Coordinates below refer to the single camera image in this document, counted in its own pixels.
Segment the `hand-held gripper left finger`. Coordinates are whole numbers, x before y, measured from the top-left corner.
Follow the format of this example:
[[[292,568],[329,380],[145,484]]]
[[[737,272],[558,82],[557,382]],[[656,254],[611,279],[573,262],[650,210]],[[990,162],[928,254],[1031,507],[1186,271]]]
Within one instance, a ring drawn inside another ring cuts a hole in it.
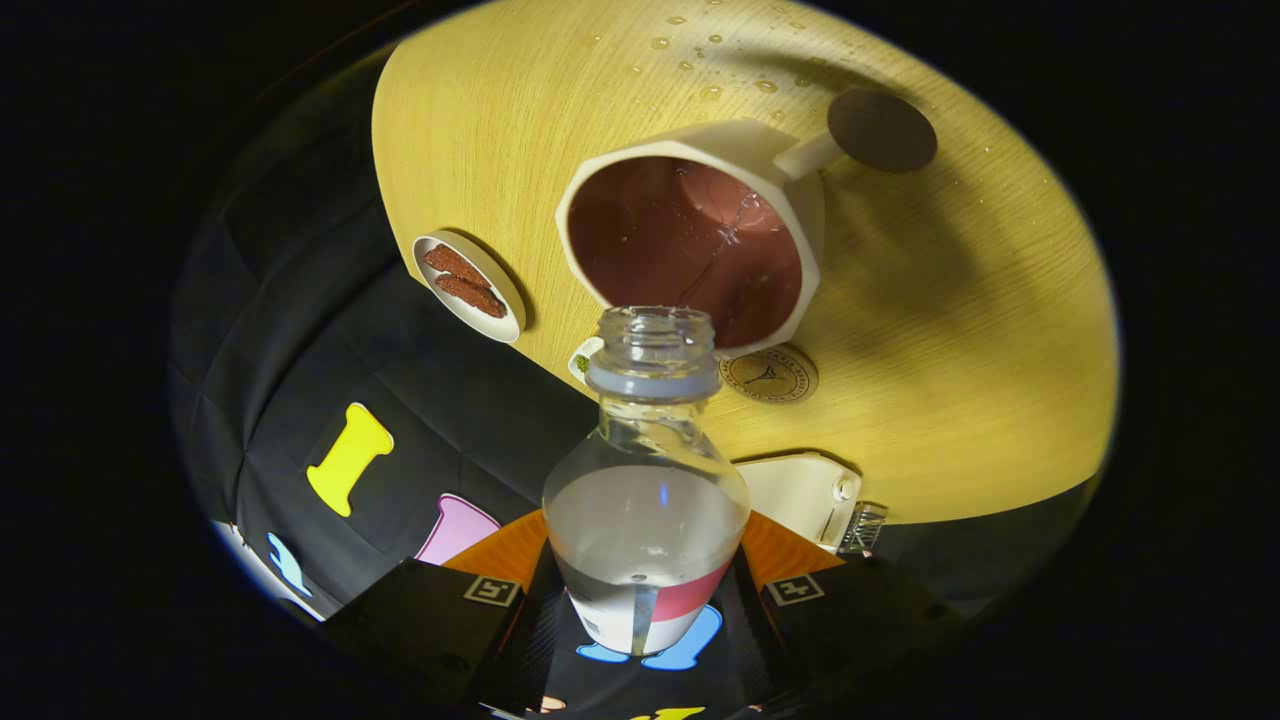
[[[539,714],[564,583],[534,511],[442,566],[407,559],[320,625],[321,638],[463,716]]]

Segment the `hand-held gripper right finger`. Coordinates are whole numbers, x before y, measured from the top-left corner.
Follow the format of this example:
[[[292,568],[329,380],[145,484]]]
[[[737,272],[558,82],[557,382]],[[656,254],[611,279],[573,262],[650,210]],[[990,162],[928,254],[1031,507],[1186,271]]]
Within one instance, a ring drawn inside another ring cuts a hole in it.
[[[881,557],[842,559],[759,512],[723,577],[722,614],[748,716],[867,716],[968,624]]]

